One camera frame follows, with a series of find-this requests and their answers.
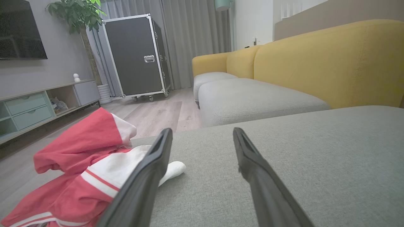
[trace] clothing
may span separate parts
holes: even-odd
[[[24,197],[6,227],[50,222],[94,226],[150,146],[131,148],[136,127],[100,108],[34,155],[35,170],[65,174]]]

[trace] green leaves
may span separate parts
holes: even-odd
[[[106,14],[98,9],[101,6],[100,0],[61,0],[60,2],[50,3],[46,9],[52,16],[57,16],[67,22],[69,32],[80,33],[81,28],[87,26],[98,31],[102,26],[100,14]]]
[[[81,7],[84,7],[84,3],[82,0],[77,0],[77,4]]]

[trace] plant stem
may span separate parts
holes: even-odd
[[[94,58],[93,51],[88,40],[87,32],[85,28],[80,28],[81,38],[83,39],[84,47],[86,48],[88,59],[90,60],[91,71],[93,72],[95,83],[99,86],[102,85],[100,74],[98,72],[97,63]]]

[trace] gray wall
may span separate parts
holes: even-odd
[[[48,59],[0,61],[0,97],[93,78],[81,36],[45,11],[54,1],[29,0]]]
[[[274,38],[370,19],[404,21],[404,0],[328,0],[276,23]]]

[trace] sofa backrest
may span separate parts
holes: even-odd
[[[313,95],[331,108],[399,107],[404,23],[360,21],[268,43],[255,55],[254,79]]]
[[[254,78],[254,58],[262,45],[231,52],[227,56],[227,73],[239,78]]]

